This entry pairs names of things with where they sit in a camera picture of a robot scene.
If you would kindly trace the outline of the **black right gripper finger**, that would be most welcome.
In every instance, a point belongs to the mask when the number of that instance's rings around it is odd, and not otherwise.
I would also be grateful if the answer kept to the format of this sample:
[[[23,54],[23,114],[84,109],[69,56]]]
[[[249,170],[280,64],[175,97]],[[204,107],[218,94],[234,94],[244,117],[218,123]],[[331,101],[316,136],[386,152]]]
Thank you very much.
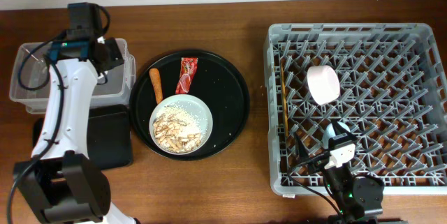
[[[306,168],[308,172],[311,172],[312,168],[309,167],[309,154],[307,150],[305,149],[304,144],[302,143],[302,140],[300,139],[299,135],[294,132],[293,138],[295,140],[295,155],[296,155],[296,165],[298,167]]]
[[[334,137],[346,137],[348,140],[356,140],[355,135],[352,134],[349,130],[345,129],[343,127],[343,125],[341,125],[341,123],[339,121],[332,120],[331,124],[332,124],[332,129],[333,129],[333,132],[334,132],[332,134],[332,138],[334,138]]]

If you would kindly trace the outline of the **light blue cup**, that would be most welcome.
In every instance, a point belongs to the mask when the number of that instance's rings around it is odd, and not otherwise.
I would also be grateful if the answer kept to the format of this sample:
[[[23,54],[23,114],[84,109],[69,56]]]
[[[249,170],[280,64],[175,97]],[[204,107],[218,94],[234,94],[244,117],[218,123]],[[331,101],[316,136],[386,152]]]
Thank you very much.
[[[345,123],[343,123],[343,122],[341,122],[341,121],[338,121],[338,124],[339,124],[342,128],[344,128],[345,130],[347,130],[348,132],[350,132],[350,128],[349,128]],[[322,137],[322,140],[321,140],[322,147],[323,147],[324,149],[327,149],[327,148],[329,147],[329,139],[332,138],[332,137],[334,137],[334,136],[336,136],[336,134],[335,134],[335,130],[334,130],[334,128],[333,128],[333,125],[332,125],[332,124],[329,124],[329,125],[327,126],[327,128],[325,129],[325,132],[324,132],[323,137]]]

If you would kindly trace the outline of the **pink bowl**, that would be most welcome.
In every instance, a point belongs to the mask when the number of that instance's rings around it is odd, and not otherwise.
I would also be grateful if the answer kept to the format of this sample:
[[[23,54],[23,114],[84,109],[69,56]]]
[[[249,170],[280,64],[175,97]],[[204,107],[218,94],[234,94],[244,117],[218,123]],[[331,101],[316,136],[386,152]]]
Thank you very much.
[[[318,105],[325,105],[340,96],[338,76],[330,66],[312,66],[307,71],[307,84],[312,98]]]

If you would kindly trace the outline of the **orange carrot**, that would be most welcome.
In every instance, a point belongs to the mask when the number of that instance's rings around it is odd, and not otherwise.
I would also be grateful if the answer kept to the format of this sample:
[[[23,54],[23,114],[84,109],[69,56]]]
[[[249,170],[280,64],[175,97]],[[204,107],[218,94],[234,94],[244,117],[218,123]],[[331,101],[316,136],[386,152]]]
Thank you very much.
[[[157,68],[151,68],[149,70],[149,77],[153,86],[156,103],[159,104],[163,100],[163,90],[159,70]]]

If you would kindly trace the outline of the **wooden chopstick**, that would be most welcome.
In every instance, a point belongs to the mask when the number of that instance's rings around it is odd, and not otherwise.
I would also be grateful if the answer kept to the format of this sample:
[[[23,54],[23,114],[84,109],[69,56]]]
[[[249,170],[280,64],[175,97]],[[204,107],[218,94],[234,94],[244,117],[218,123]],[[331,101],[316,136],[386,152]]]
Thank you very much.
[[[281,78],[281,97],[282,97],[282,107],[283,107],[283,118],[284,118],[284,135],[285,139],[288,139],[288,115],[287,115],[287,102],[286,102],[286,87],[284,79],[284,63],[280,61],[280,78]]]

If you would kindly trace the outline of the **red snack wrapper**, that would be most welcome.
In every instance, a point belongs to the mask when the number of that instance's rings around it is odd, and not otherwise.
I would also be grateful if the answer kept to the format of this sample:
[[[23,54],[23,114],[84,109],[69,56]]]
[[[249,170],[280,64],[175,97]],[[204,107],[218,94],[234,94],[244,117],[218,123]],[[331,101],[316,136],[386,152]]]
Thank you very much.
[[[179,81],[175,90],[176,94],[187,94],[189,92],[197,68],[198,58],[183,57],[181,59]]]

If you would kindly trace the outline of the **grey plate with food scraps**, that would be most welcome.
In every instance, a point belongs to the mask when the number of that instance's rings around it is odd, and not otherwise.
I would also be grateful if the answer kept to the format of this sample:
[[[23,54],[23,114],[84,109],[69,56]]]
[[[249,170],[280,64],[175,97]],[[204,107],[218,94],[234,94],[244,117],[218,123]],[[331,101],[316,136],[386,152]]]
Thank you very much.
[[[164,99],[149,118],[149,135],[167,154],[185,156],[201,149],[212,133],[210,108],[191,95]]]

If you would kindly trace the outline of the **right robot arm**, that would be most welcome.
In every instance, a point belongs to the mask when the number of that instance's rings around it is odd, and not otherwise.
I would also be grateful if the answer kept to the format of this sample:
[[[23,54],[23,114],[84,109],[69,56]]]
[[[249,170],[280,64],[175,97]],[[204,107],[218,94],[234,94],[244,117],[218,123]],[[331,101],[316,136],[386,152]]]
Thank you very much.
[[[383,213],[384,183],[368,174],[352,174],[349,162],[356,154],[357,137],[338,121],[332,121],[331,126],[335,135],[328,139],[328,147],[315,156],[310,156],[298,134],[293,134],[296,164],[288,169],[287,176],[300,167],[310,174],[322,174],[328,197],[295,179],[291,181],[331,205],[336,214],[328,217],[329,223],[378,223]]]

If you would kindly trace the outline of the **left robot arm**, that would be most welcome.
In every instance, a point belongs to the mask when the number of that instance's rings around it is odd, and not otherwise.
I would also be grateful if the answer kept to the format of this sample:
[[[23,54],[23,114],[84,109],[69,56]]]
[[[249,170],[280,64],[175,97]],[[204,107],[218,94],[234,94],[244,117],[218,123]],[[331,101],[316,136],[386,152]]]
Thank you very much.
[[[21,192],[40,223],[137,223],[111,201],[107,177],[87,150],[91,97],[99,77],[124,63],[114,38],[106,39],[108,11],[95,3],[70,3],[70,27],[46,41],[50,85],[43,127],[31,158],[16,163],[6,205]]]

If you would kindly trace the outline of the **grey dishwasher rack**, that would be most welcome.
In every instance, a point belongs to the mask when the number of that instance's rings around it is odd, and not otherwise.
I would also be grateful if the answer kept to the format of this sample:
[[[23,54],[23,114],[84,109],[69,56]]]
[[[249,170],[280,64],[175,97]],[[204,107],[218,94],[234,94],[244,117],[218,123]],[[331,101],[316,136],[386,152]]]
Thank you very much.
[[[323,178],[295,166],[296,132],[310,155],[322,152],[332,120],[357,137],[354,174],[371,175],[387,195],[446,193],[446,74],[426,24],[273,24],[264,44],[268,97],[270,186],[283,197],[318,192]],[[280,61],[288,115],[284,135]],[[330,66],[340,96],[325,105],[312,98],[307,71]]]

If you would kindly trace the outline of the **clear plastic bin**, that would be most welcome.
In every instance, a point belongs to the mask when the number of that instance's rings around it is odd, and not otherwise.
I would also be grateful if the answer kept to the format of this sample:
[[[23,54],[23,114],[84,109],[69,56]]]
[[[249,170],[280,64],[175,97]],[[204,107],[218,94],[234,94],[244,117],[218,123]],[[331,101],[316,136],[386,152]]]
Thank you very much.
[[[93,91],[91,98],[91,108],[104,107],[115,104],[128,105],[131,89],[135,83],[135,58],[130,54],[127,42],[118,38],[117,45],[124,64],[109,70],[106,75],[108,82],[104,84],[104,78],[99,79],[100,84]],[[50,46],[45,45],[36,51],[27,62],[24,58],[39,46],[38,43],[22,44],[15,58],[13,72],[10,79],[9,98],[16,103],[25,105],[26,111],[30,114],[43,114],[46,111],[47,102],[50,95],[50,85],[47,84],[37,91],[23,89],[18,80],[28,87],[37,87],[44,83],[47,77],[47,66],[43,55]]]

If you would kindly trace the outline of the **black rectangular bin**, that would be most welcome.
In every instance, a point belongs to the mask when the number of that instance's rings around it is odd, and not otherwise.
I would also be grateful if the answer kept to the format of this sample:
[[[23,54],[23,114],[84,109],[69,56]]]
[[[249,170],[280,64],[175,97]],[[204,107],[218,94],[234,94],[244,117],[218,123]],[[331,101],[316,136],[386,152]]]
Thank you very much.
[[[61,158],[68,151],[84,155],[101,170],[132,164],[127,107],[82,108],[80,113],[74,109],[64,109],[55,143],[43,159]]]

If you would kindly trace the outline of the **round black tray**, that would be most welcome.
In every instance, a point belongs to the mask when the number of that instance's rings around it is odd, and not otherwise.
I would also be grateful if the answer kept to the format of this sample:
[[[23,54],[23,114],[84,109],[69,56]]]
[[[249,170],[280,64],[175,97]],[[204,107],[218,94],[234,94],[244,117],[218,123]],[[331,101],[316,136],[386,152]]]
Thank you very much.
[[[175,155],[158,147],[149,133],[149,118],[156,107],[149,70],[159,70],[163,96],[167,98],[175,94],[181,59],[186,57],[198,59],[198,70],[189,94],[209,107],[213,127],[209,140],[199,150]],[[205,50],[180,50],[148,64],[133,85],[129,100],[131,125],[144,144],[166,158],[182,161],[208,158],[229,146],[242,132],[249,116],[249,107],[249,92],[242,74],[228,60]]]

